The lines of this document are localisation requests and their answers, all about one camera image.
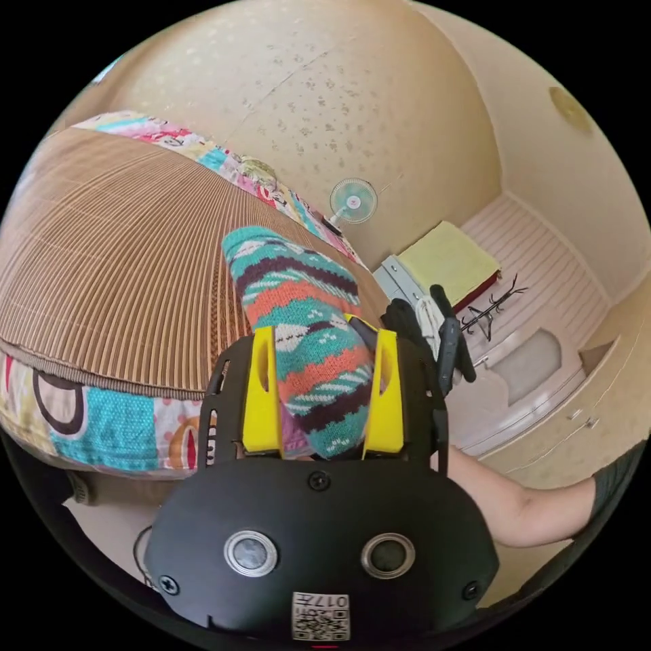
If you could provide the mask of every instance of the camera lens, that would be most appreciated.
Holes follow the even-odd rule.
[[[274,544],[257,531],[240,531],[232,535],[224,546],[224,558],[242,576],[265,576],[278,561]]]
[[[397,578],[409,571],[416,559],[416,550],[401,534],[380,534],[371,538],[361,552],[364,570],[374,578]]]

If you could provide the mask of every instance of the coat rack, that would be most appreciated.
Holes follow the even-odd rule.
[[[490,301],[490,307],[487,308],[484,311],[478,310],[477,308],[473,307],[470,305],[468,307],[468,310],[472,312],[475,316],[466,323],[465,319],[461,319],[461,332],[467,332],[468,334],[474,334],[475,331],[473,330],[473,326],[479,326],[479,329],[481,330],[482,334],[486,337],[488,341],[491,341],[492,338],[492,326],[493,326],[493,312],[496,314],[499,314],[504,311],[502,308],[502,304],[510,299],[514,294],[524,294],[529,287],[522,287],[519,289],[515,289],[515,284],[517,283],[517,274],[515,274],[515,278],[513,279],[513,283],[511,284],[511,287],[500,296],[497,300],[493,299],[493,295],[490,295],[489,301]]]

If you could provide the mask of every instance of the yellow towel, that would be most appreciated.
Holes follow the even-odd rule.
[[[501,268],[495,258],[449,222],[441,222],[398,260],[424,292],[441,285],[453,306]]]

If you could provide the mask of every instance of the knitted sock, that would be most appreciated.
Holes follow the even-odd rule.
[[[251,327],[273,326],[281,403],[323,458],[354,448],[368,417],[373,358],[344,312],[359,315],[354,277],[257,226],[222,249]]]

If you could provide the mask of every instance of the screw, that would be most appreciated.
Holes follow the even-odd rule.
[[[161,587],[163,592],[166,592],[172,597],[176,596],[179,592],[178,583],[171,576],[161,576],[158,580],[158,585]]]
[[[330,488],[330,478],[321,470],[312,473],[309,476],[307,483],[312,490],[317,490],[319,492],[328,490],[328,488]]]
[[[466,601],[475,599],[479,594],[479,583],[477,581],[471,581],[464,589],[462,596]]]

